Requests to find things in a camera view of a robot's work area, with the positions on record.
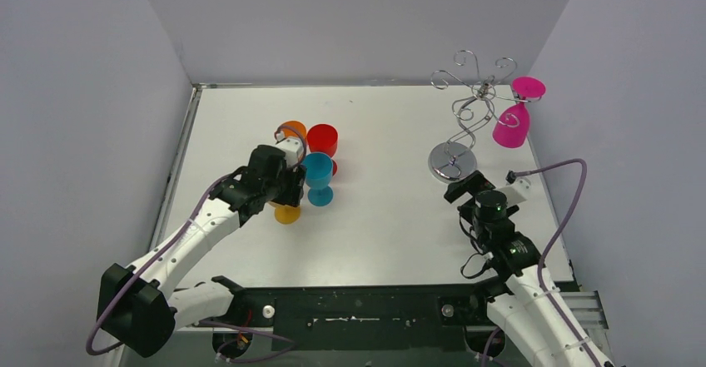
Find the white wall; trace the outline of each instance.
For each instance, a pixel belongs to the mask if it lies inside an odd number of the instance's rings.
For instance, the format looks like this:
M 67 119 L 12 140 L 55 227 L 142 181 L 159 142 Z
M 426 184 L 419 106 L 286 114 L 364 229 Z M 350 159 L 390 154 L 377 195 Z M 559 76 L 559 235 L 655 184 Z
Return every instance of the white wall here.
M 191 88 L 147 0 L 0 0 L 0 365 L 90 365 L 148 246 Z
M 531 70 L 540 162 L 589 165 L 565 240 L 620 365 L 706 365 L 704 5 L 570 0 Z M 578 168 L 546 177 L 561 216 Z
M 193 82 L 278 83 L 428 82 L 463 48 L 527 73 L 567 1 L 150 0 Z

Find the white table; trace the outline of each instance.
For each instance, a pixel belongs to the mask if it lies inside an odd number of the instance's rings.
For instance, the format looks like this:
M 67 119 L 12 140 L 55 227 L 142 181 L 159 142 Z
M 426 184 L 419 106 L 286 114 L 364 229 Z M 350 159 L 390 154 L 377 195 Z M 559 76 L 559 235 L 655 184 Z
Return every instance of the white table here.
M 508 87 L 498 87 L 498 93 L 511 95 Z M 462 87 L 203 90 L 166 233 L 183 223 L 217 177 L 246 165 L 257 145 L 272 144 L 282 122 L 335 126 L 339 170 L 330 205 L 314 207 L 305 196 L 300 220 L 289 226 L 279 224 L 267 206 L 218 244 L 180 286 L 215 275 L 245 287 L 468 283 L 459 268 L 473 249 L 456 211 L 467 197 L 449 205 L 445 184 L 427 166 L 430 150 L 458 131 L 451 101 L 467 96 Z M 509 106 L 496 103 L 498 112 Z M 479 170 L 494 184 L 503 186 L 510 169 L 537 167 L 529 144 L 506 149 L 491 132 L 488 125 L 477 133 L 474 152 Z M 530 180 L 531 197 L 512 220 L 542 250 L 556 221 L 542 181 Z M 474 258 L 467 272 L 481 265 Z M 554 280 L 573 279 L 563 243 L 549 253 L 547 265 Z

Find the round white knob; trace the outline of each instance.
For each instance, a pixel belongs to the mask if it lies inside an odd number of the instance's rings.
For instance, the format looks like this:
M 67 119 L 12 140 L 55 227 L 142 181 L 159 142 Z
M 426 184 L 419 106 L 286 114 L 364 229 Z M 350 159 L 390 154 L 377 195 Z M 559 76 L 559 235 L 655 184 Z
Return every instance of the round white knob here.
M 275 308 L 273 306 L 267 305 L 262 308 L 262 317 L 266 319 L 271 319 L 275 316 Z

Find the robotic arm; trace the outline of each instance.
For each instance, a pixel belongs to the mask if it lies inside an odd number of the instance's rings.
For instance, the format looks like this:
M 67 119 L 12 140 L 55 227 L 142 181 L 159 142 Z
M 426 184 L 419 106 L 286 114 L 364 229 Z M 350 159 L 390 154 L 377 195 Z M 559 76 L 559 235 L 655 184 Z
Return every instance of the robotic arm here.
M 448 202 L 471 195 L 459 207 L 460 217 L 472 225 L 475 236 L 469 237 L 483 254 L 486 267 L 498 273 L 479 283 L 474 303 L 485 307 L 488 318 L 534 367 L 589 367 L 596 366 L 596 361 L 612 367 L 556 295 L 559 289 L 549 270 L 538 266 L 540 254 L 532 241 L 516 231 L 509 218 L 519 210 L 517 204 L 527 198 L 529 188 L 529 182 L 520 178 L 496 189 L 479 171 L 448 186 L 444 196 Z
M 175 288 L 213 246 L 261 212 L 267 202 L 299 206 L 306 174 L 305 167 L 299 165 L 304 145 L 301 139 L 279 139 L 274 146 L 258 146 L 247 166 L 219 180 L 196 217 L 153 251 L 128 267 L 114 264 L 105 271 L 98 299 L 100 328 L 148 357 L 173 331 L 224 315 L 237 303 L 242 288 L 224 277 L 188 290 L 175 292 Z

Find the round metal base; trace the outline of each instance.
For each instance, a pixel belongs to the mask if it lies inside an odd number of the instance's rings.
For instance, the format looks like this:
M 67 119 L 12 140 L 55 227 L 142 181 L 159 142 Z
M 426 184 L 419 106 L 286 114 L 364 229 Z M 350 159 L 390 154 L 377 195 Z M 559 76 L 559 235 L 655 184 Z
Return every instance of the round metal base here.
M 467 146 L 458 142 L 446 142 L 435 146 L 429 154 L 431 174 L 445 183 L 463 180 L 478 168 L 478 161 Z M 449 155 L 460 155 L 453 160 Z

